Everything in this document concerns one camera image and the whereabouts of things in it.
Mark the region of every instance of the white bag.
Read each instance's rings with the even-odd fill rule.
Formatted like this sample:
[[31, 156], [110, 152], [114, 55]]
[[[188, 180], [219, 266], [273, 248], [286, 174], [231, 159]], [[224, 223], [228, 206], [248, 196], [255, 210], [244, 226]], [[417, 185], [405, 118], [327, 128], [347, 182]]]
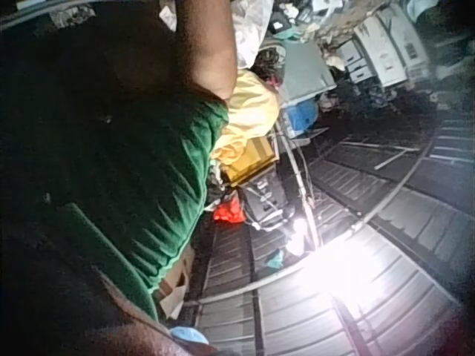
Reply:
[[253, 66], [269, 26], [273, 5], [274, 0], [236, 0], [231, 3], [239, 69]]

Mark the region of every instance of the light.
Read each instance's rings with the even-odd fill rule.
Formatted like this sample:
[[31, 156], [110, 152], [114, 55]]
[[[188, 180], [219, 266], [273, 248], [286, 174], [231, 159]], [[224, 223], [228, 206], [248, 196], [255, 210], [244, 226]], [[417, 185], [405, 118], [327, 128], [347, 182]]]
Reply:
[[324, 292], [347, 305], [372, 303], [379, 290], [371, 283], [378, 260], [368, 247], [352, 240], [339, 240], [312, 254], [302, 269], [301, 285], [312, 292]]
[[307, 221], [305, 219], [299, 218], [294, 220], [294, 230], [298, 234], [305, 235], [307, 232]]
[[294, 233], [285, 245], [285, 248], [294, 256], [300, 257], [305, 252], [304, 236], [298, 232]]

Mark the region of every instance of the red cloth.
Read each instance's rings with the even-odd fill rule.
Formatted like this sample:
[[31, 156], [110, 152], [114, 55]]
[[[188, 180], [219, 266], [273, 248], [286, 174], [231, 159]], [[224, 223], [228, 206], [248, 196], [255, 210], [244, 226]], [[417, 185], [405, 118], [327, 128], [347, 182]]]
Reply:
[[230, 223], [241, 223], [246, 217], [240, 206], [238, 195], [234, 195], [228, 202], [219, 204], [213, 214], [214, 220], [224, 220]]

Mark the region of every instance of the cardboard box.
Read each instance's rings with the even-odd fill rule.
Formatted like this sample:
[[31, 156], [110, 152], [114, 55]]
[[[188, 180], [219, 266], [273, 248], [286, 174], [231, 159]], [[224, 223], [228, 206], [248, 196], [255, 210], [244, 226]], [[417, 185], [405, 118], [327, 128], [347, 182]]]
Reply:
[[160, 282], [160, 288], [154, 293], [154, 299], [159, 300], [160, 307], [167, 319], [178, 318], [188, 290], [193, 260], [194, 250], [188, 244], [180, 259], [174, 263]]
[[243, 155], [236, 162], [223, 165], [222, 169], [228, 175], [231, 186], [235, 187], [249, 180], [276, 159], [268, 139], [255, 137], [247, 142]]

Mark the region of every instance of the blue object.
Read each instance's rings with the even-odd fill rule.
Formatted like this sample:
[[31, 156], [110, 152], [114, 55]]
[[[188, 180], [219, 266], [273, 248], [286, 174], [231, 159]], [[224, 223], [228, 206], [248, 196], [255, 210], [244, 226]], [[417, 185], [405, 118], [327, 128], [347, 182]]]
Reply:
[[185, 326], [177, 326], [173, 329], [170, 329], [171, 336], [176, 337], [177, 339], [191, 341], [194, 343], [205, 343], [209, 345], [208, 339], [205, 335], [201, 334], [198, 330], [193, 328], [188, 328]]
[[274, 268], [274, 269], [281, 269], [282, 267], [284, 267], [284, 252], [278, 249], [266, 261], [266, 265], [267, 267]]
[[284, 109], [289, 115], [290, 125], [295, 131], [305, 131], [317, 121], [318, 111], [313, 99], [299, 102]]

